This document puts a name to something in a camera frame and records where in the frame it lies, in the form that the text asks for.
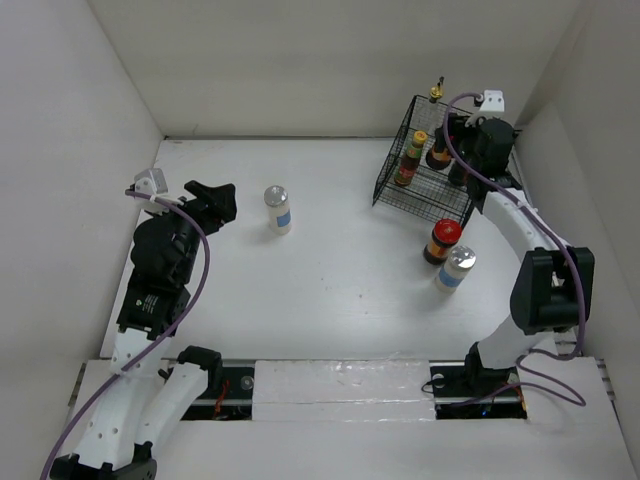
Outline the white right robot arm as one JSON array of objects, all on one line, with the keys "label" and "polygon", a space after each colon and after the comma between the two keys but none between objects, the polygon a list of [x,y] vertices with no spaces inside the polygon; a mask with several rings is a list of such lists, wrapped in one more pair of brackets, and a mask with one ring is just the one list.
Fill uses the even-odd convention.
[{"label": "white right robot arm", "polygon": [[[509,177],[510,124],[446,112],[442,139],[456,166],[468,174],[467,191],[477,211],[498,228],[521,262],[507,318],[465,357],[461,378],[471,401],[480,403],[511,389],[511,370],[525,371],[529,355],[566,361],[578,356],[590,313],[595,257],[590,249],[559,237]],[[579,344],[571,353],[539,348],[548,334],[571,329]]]}]

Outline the yellow cap sauce bottle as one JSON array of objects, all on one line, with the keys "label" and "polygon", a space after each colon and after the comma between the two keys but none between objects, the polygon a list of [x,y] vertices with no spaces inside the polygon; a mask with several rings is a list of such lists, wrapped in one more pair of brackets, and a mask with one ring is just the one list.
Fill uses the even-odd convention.
[{"label": "yellow cap sauce bottle", "polygon": [[428,140],[425,131],[417,130],[413,133],[411,141],[400,159],[399,167],[394,175],[394,184],[400,187],[409,186],[419,167],[423,149]]}]

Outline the dark soy sauce bottle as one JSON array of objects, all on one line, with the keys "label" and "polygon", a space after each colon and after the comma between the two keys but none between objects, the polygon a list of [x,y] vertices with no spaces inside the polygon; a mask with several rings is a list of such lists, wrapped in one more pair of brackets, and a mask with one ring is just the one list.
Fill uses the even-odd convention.
[{"label": "dark soy sauce bottle", "polygon": [[469,172],[466,168],[467,161],[462,158],[461,161],[452,159],[451,168],[448,173],[448,181],[456,187],[465,187],[467,185]]}]

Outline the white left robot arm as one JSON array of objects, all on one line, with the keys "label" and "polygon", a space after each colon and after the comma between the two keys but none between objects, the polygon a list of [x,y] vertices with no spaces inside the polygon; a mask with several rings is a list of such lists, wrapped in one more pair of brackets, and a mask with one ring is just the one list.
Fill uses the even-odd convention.
[{"label": "white left robot arm", "polygon": [[117,318],[110,376],[69,421],[40,474],[43,479],[153,479],[162,443],[191,404],[222,387],[219,352],[189,346],[160,370],[179,325],[208,278],[210,235],[235,220],[236,187],[187,182],[171,199],[149,178],[126,195],[149,219],[133,234],[129,278]]}]

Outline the red lid jar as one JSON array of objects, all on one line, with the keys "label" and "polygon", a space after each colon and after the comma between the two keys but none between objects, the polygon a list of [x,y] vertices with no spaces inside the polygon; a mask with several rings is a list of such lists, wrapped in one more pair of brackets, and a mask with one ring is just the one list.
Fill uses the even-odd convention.
[{"label": "red lid jar", "polygon": [[453,219],[437,221],[431,231],[430,240],[423,249],[424,259],[432,265],[441,265],[446,261],[452,248],[462,236],[461,225]]},{"label": "red lid jar", "polygon": [[426,164],[433,170],[441,171],[451,163],[451,156],[447,147],[444,131],[438,128],[434,132],[434,143],[425,157]]}]

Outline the clear glass oil bottle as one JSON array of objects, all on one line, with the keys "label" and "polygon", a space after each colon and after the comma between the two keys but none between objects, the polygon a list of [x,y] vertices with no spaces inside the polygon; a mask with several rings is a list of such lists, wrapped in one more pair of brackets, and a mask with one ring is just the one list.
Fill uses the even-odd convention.
[{"label": "clear glass oil bottle", "polygon": [[425,131],[429,136],[432,136],[437,128],[437,121],[439,118],[439,102],[443,96],[443,86],[445,77],[440,76],[436,85],[432,86],[429,90],[429,97],[425,107]]}]

